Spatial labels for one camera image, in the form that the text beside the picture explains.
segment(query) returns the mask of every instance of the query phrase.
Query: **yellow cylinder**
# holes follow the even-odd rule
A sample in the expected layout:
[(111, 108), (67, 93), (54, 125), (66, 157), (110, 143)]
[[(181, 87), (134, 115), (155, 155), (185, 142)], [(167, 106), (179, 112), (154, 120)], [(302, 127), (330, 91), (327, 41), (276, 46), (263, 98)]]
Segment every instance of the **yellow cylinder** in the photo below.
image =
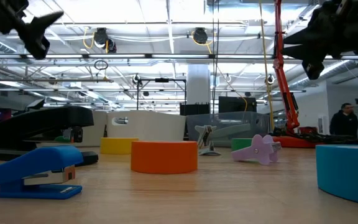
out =
[(101, 154), (130, 154), (132, 142), (137, 138), (101, 138)]

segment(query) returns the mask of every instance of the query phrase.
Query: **red base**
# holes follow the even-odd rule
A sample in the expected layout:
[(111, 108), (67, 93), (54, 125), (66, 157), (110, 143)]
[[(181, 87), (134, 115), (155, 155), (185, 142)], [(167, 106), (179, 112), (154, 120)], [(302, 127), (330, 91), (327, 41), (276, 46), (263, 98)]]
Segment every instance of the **red base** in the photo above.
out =
[(308, 142), (304, 139), (298, 139), (290, 136), (273, 137), (275, 142), (280, 142), (281, 147), (314, 148), (323, 143)]

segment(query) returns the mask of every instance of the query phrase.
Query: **table surface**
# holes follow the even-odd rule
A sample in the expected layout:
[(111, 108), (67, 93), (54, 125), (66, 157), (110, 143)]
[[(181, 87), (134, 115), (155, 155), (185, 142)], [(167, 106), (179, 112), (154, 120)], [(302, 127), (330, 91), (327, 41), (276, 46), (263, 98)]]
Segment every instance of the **table surface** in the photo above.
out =
[(317, 188), (314, 149), (283, 149), (270, 166), (219, 151), (200, 157), (198, 171), (176, 175), (131, 172), (129, 155), (101, 155), (77, 169), (69, 183), (83, 191), (71, 199), (0, 198), (0, 224), (358, 224), (358, 203)]

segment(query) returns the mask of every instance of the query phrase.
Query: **blue stapler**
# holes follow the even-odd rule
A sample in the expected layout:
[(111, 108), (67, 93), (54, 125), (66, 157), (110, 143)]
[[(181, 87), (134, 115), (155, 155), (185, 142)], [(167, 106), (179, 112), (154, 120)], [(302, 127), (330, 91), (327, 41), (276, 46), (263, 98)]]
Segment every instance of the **blue stapler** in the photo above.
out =
[(74, 146), (41, 147), (0, 164), (1, 198), (68, 199), (82, 186), (57, 185), (75, 178), (75, 164), (83, 162)]

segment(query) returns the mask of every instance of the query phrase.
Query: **man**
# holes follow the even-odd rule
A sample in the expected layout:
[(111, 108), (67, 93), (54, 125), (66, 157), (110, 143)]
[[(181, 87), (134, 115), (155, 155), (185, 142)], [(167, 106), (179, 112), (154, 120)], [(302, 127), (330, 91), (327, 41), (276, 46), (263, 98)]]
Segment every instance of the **man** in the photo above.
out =
[(358, 119), (353, 113), (353, 106), (350, 103), (344, 103), (341, 110), (334, 114), (329, 132), (335, 135), (348, 135), (357, 138)]

